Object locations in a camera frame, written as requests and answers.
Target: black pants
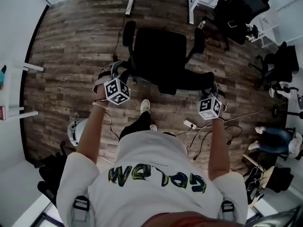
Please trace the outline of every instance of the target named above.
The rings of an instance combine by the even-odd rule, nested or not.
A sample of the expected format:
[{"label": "black pants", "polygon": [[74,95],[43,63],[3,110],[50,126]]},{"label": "black pants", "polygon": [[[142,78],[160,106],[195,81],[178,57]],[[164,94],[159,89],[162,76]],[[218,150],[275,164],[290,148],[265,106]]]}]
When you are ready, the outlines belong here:
[{"label": "black pants", "polygon": [[138,131],[149,131],[150,130],[150,125],[151,125],[151,115],[148,111],[142,113],[139,117],[139,119],[132,123],[130,126],[127,126],[122,130],[120,134],[119,141],[124,137],[125,135],[138,132]]}]

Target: white t-shirt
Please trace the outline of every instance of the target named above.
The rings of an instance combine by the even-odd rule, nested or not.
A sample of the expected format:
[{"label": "white t-shirt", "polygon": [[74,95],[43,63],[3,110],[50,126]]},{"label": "white t-shirt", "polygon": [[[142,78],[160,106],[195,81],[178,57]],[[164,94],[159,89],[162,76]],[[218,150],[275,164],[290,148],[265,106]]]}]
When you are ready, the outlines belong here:
[{"label": "white t-shirt", "polygon": [[288,151],[290,158],[296,158],[300,153],[300,146],[302,144],[302,135],[296,132],[293,139],[288,144]]},{"label": "white t-shirt", "polygon": [[100,174],[79,153],[68,156],[57,194],[66,227],[77,196],[89,195],[97,227],[140,227],[160,213],[193,211],[218,218],[223,200],[233,202],[244,224],[248,202],[243,177],[230,172],[210,181],[187,159],[176,137],[156,131],[124,136],[111,169]]}]

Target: white cube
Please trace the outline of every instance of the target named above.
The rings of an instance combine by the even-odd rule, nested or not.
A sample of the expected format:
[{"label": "white cube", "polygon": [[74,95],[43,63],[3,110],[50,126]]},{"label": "white cube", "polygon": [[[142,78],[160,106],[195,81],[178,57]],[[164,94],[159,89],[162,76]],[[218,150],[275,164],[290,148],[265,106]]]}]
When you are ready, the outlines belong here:
[{"label": "white cube", "polygon": [[197,103],[198,113],[204,120],[215,119],[219,117],[221,103],[216,97],[207,98]]},{"label": "white cube", "polygon": [[105,82],[104,88],[108,101],[116,105],[120,105],[131,98],[128,86],[118,78]]}]

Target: white shoe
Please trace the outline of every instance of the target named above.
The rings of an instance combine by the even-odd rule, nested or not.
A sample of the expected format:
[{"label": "white shoe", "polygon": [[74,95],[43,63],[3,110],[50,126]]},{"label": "white shoe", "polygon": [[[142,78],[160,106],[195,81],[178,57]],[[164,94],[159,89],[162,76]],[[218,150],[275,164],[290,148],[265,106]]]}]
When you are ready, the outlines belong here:
[{"label": "white shoe", "polygon": [[149,113],[151,112],[151,103],[148,99],[145,99],[142,101],[141,106],[140,106],[140,115],[146,111]]},{"label": "white shoe", "polygon": [[257,149],[257,148],[259,148],[259,146],[260,146],[260,143],[259,143],[259,141],[256,140],[255,142],[250,144],[250,146],[248,146],[248,150]]},{"label": "white shoe", "polygon": [[269,89],[269,95],[270,95],[270,97],[274,98],[274,96],[275,96],[275,91],[274,91],[273,88],[270,88],[270,89]]},{"label": "white shoe", "polygon": [[255,127],[255,131],[256,131],[258,134],[263,134],[264,130],[265,130],[265,127],[264,127],[264,126]]},{"label": "white shoe", "polygon": [[151,124],[150,129],[151,129],[151,131],[157,131],[158,130],[158,128],[155,124]]}]

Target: power strip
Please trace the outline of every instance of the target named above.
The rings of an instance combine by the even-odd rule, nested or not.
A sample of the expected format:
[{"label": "power strip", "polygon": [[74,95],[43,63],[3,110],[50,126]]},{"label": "power strip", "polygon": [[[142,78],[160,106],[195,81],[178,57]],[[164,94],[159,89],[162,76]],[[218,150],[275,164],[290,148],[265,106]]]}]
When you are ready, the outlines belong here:
[{"label": "power strip", "polygon": [[192,122],[188,121],[188,120],[184,120],[183,123],[188,126],[189,128],[192,128],[193,130],[196,129],[196,125],[193,124]]}]

